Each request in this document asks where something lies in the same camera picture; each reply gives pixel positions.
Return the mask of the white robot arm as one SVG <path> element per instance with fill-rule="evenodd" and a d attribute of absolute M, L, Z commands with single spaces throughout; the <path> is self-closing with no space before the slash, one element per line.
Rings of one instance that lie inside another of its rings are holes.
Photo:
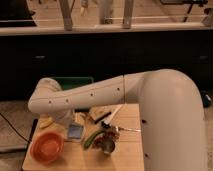
<path fill-rule="evenodd" d="M 142 127 L 144 171 L 208 171 L 205 115 L 194 81 L 173 69 L 121 75 L 64 90 L 42 78 L 30 111 L 70 122 L 70 109 L 137 103 Z"/>

